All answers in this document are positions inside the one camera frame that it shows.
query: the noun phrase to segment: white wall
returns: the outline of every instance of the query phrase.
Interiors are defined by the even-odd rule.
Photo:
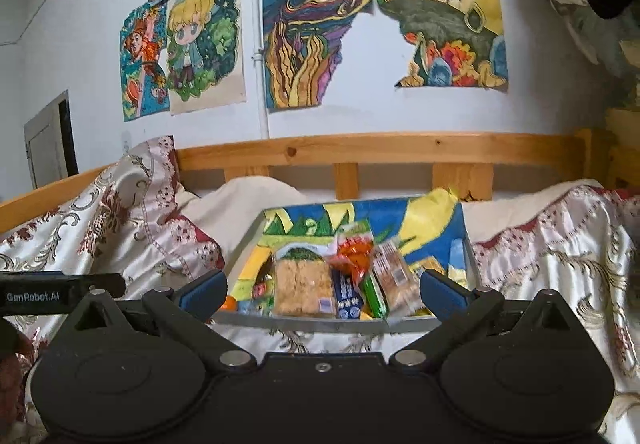
[[[24,29],[27,0],[0,0],[0,45],[15,42]],[[31,191],[24,147],[24,52],[0,46],[0,202]]]
[[[29,0],[30,12],[42,0]],[[47,0],[24,35],[25,116],[69,90],[79,170],[114,161],[122,140],[137,143],[171,133],[179,147],[260,137],[252,0],[242,0],[244,73],[248,101],[125,123],[120,103],[119,30],[145,0]],[[567,133],[600,125],[616,85],[574,47],[544,0],[502,0],[510,87],[402,89],[412,49],[398,24],[379,10],[356,17],[343,41],[344,61],[316,109],[273,113],[270,135],[352,131],[475,130]]]

